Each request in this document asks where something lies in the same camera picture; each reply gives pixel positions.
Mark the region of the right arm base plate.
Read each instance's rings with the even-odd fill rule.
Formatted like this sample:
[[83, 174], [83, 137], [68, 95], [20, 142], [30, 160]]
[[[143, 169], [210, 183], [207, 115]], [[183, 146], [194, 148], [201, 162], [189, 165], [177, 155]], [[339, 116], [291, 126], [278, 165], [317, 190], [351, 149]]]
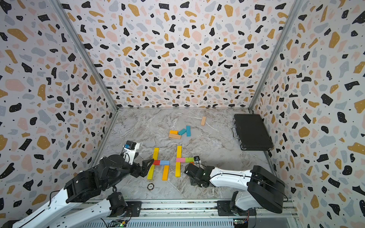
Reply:
[[219, 216], [256, 216], [257, 212], [254, 208], [248, 211], [243, 211], [236, 206], [231, 206], [229, 200], [219, 200], [217, 201], [216, 209]]

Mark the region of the green block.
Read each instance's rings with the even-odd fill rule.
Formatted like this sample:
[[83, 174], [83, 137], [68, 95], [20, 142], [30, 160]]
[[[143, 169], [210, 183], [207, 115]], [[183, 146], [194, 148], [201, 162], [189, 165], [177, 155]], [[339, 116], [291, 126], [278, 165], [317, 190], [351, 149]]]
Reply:
[[194, 158], [190, 157], [190, 158], [185, 158], [185, 162], [194, 162]]

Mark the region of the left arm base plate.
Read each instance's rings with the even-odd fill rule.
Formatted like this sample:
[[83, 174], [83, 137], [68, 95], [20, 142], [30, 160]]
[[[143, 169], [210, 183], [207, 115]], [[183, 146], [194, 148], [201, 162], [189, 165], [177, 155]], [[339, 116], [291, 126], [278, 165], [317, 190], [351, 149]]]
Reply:
[[141, 201], [127, 201], [125, 213], [122, 218], [134, 218], [139, 217], [142, 208]]

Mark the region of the light blue block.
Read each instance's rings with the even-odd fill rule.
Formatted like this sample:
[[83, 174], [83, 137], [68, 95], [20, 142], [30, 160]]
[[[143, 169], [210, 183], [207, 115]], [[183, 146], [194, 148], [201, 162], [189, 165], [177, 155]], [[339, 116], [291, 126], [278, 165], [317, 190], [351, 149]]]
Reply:
[[170, 165], [170, 161], [160, 160], [159, 165], [162, 165], [162, 166]]

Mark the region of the lime yellow block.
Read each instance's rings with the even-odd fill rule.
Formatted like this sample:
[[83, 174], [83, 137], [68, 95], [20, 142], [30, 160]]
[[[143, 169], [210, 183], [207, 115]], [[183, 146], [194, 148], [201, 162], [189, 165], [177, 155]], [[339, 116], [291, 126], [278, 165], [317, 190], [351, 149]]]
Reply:
[[152, 180], [152, 179], [153, 179], [154, 170], [155, 170], [155, 165], [153, 164], [153, 165], [150, 167], [149, 172], [148, 172], [148, 174], [147, 174], [147, 179], [148, 179], [148, 180]]

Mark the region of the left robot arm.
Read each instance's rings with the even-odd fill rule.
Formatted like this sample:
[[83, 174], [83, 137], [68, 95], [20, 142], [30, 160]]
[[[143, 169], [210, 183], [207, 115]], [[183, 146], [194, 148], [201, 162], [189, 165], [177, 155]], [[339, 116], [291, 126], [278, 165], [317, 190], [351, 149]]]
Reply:
[[[49, 228], [52, 224], [56, 227], [71, 228], [79, 226], [96, 217], [109, 215], [123, 215], [127, 211], [127, 203], [122, 193], [117, 191], [116, 185], [126, 176], [145, 177], [154, 160], [144, 160], [142, 164], [133, 162], [129, 164], [122, 155], [114, 154], [103, 157], [99, 164], [86, 171], [80, 172], [65, 187], [53, 191], [50, 199], [38, 210], [21, 220], [9, 220], [4, 223], [5, 228]], [[102, 191], [113, 189], [111, 195], [97, 206], [86, 209], [80, 216], [72, 214], [69, 219], [65, 213], [99, 196]]]

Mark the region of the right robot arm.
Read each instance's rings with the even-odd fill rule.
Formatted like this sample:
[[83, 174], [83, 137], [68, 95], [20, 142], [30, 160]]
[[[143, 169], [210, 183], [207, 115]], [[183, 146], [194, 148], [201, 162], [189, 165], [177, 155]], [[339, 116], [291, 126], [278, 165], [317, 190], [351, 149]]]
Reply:
[[232, 171], [213, 166], [202, 168], [190, 163], [184, 173], [193, 186], [236, 189], [230, 201], [230, 208], [234, 213], [262, 207], [281, 214], [284, 200], [288, 200], [285, 183], [261, 166], [255, 165], [246, 171]]

